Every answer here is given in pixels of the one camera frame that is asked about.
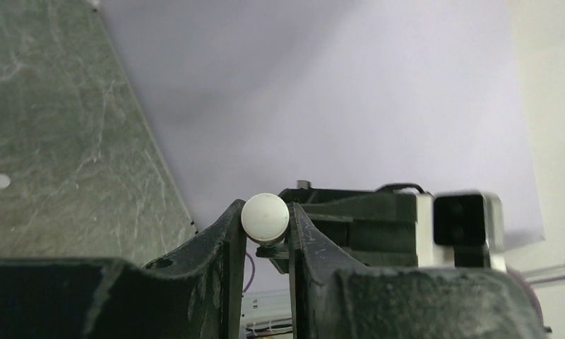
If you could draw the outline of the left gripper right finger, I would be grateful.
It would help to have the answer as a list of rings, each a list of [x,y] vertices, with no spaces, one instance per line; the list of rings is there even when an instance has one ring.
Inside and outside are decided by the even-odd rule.
[[[316,229],[290,221],[296,338],[546,338],[524,290],[488,269],[368,267]]]

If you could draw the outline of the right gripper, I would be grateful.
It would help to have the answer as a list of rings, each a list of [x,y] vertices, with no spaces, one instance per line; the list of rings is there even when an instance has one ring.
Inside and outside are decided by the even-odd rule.
[[[364,265],[416,267],[418,192],[413,183],[360,191],[304,182],[279,197],[300,204],[318,231]]]

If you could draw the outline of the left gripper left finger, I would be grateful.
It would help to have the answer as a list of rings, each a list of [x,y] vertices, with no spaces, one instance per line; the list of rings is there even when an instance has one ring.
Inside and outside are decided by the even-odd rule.
[[[0,338],[237,338],[243,206],[234,201],[144,267],[121,258],[0,258]]]

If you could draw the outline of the green white glue stick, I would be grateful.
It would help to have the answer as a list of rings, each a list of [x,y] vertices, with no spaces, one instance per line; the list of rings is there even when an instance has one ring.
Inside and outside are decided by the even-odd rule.
[[[287,231],[290,212],[279,196],[260,193],[252,196],[243,206],[241,224],[246,235],[260,245],[280,242]]]

